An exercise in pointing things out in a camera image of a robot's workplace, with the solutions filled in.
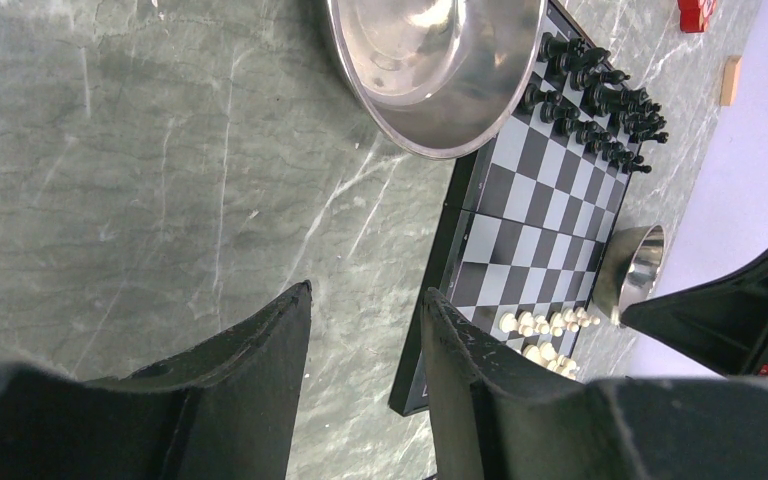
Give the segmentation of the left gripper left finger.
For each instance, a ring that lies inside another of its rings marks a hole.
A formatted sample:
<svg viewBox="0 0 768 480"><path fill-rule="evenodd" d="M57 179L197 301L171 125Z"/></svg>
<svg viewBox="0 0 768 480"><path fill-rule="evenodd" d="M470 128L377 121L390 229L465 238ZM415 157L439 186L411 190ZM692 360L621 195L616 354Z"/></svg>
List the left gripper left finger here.
<svg viewBox="0 0 768 480"><path fill-rule="evenodd" d="M311 320L312 285L298 282L188 350L90 384L171 397L156 479L282 479Z"/></svg>

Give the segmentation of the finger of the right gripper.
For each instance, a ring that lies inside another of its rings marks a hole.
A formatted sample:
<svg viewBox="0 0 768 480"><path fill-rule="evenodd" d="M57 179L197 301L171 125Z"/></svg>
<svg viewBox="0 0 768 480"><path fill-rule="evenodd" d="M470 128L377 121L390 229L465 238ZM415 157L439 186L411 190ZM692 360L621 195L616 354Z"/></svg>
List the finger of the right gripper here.
<svg viewBox="0 0 768 480"><path fill-rule="evenodd" d="M723 376L768 376L768 248L737 271L629 306L623 326Z"/></svg>

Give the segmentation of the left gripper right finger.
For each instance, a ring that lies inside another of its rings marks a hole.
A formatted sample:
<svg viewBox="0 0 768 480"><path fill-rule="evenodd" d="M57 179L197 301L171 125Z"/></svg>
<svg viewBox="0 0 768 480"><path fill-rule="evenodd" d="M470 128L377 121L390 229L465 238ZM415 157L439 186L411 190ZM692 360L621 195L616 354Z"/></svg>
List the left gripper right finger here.
<svg viewBox="0 0 768 480"><path fill-rule="evenodd" d="M573 478L542 405L575 391L574 381L482 331L434 288L421 301L421 343L439 478Z"/></svg>

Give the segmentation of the black and white chessboard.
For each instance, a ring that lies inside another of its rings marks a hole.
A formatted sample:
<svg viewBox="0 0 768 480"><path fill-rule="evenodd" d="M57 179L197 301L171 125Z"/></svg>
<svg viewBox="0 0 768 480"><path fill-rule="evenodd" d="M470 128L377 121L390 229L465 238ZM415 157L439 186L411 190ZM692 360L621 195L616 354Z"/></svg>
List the black and white chessboard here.
<svg viewBox="0 0 768 480"><path fill-rule="evenodd" d="M660 107L613 69L559 3L543 14L526 95L453 170L421 286L504 345L572 351L632 174Z"/></svg>

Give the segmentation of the steel bowl with chess pieces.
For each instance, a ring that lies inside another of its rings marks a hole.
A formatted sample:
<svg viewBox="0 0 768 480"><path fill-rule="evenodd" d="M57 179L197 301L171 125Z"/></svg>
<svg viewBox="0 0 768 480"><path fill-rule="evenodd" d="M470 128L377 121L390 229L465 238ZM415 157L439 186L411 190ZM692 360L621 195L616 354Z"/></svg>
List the steel bowl with chess pieces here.
<svg viewBox="0 0 768 480"><path fill-rule="evenodd" d="M615 231L595 281L592 300L615 326L630 306L646 301L661 272L665 249L662 225Z"/></svg>

